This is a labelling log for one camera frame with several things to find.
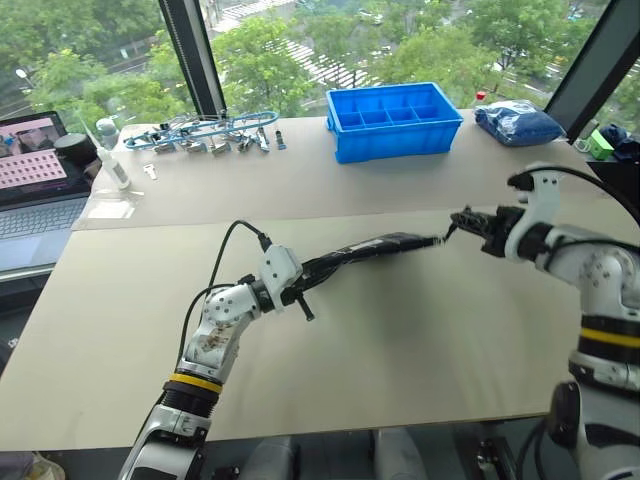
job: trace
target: blue plastic bin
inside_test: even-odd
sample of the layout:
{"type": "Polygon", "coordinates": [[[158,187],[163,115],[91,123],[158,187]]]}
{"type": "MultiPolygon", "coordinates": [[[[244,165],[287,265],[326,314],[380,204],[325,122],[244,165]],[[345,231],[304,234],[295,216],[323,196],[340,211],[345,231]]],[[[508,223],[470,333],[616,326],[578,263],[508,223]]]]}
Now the blue plastic bin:
{"type": "Polygon", "coordinates": [[[339,163],[448,152],[462,117],[435,83],[330,90],[339,163]]]}

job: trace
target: green object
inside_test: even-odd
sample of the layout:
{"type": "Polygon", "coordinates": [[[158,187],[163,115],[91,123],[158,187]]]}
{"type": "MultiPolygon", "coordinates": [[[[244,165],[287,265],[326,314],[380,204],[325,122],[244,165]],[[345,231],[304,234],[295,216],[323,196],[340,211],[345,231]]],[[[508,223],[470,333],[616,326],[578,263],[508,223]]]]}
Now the green object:
{"type": "Polygon", "coordinates": [[[613,147],[607,142],[598,130],[594,130],[589,137],[589,153],[596,160],[605,160],[613,153],[613,147]]]}

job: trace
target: crosswalk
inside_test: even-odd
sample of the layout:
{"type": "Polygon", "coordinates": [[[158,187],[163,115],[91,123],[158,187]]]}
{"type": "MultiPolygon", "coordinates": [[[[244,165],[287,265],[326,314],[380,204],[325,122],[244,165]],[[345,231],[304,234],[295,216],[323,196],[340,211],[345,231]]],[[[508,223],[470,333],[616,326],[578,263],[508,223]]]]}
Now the crosswalk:
{"type": "MultiPolygon", "coordinates": [[[[215,29],[218,31],[232,30],[240,26],[239,22],[244,17],[293,2],[294,0],[260,0],[255,3],[225,8],[222,10],[222,19],[215,29]]],[[[309,72],[312,81],[324,86],[353,88],[380,85],[380,81],[377,78],[369,76],[364,70],[356,69],[354,73],[353,70],[347,70],[343,64],[331,62],[324,56],[313,59],[313,49],[291,40],[268,45],[267,48],[277,52],[286,51],[298,65],[309,72]]]]}
{"type": "Polygon", "coordinates": [[[241,20],[249,15],[255,15],[256,13],[264,12],[273,7],[280,7],[293,3],[295,0],[260,0],[255,3],[248,3],[242,5],[234,5],[222,10],[223,19],[241,20]]]}
{"type": "Polygon", "coordinates": [[[355,72],[348,70],[343,64],[331,62],[324,55],[321,55],[315,63],[312,60],[314,52],[311,48],[291,40],[285,40],[273,46],[267,45],[267,48],[276,52],[286,51],[298,65],[309,72],[312,81],[321,85],[334,87],[337,84],[340,88],[380,85],[377,78],[370,77],[364,70],[357,69],[355,72]]]}

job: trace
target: black cylinder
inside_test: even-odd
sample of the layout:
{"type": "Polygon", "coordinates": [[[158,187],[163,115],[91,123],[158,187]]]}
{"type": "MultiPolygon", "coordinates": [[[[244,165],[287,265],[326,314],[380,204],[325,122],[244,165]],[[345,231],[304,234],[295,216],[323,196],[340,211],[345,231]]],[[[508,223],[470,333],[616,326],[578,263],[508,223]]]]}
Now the black cylinder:
{"type": "Polygon", "coordinates": [[[59,157],[84,169],[97,157],[97,149],[91,139],[84,133],[69,133],[60,137],[53,147],[59,157]]]}
{"type": "Polygon", "coordinates": [[[188,393],[178,392],[176,390],[167,390],[162,405],[165,407],[175,408],[183,412],[189,412],[199,417],[208,418],[213,411],[215,402],[203,398],[194,397],[188,393]]]}

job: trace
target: glass window pane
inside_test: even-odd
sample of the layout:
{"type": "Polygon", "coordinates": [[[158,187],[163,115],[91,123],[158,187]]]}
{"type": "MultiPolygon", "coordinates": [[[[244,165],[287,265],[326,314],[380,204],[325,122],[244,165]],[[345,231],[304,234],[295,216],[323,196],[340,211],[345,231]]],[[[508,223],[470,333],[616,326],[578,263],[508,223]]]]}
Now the glass window pane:
{"type": "Polygon", "coordinates": [[[325,92],[437,82],[545,106],[607,0],[201,0],[227,105],[326,114],[325,92]]]}
{"type": "Polygon", "coordinates": [[[600,127],[614,123],[640,138],[640,60],[596,114],[600,127]]]}
{"type": "Polygon", "coordinates": [[[0,118],[161,122],[194,107],[156,0],[0,0],[0,118]]]}

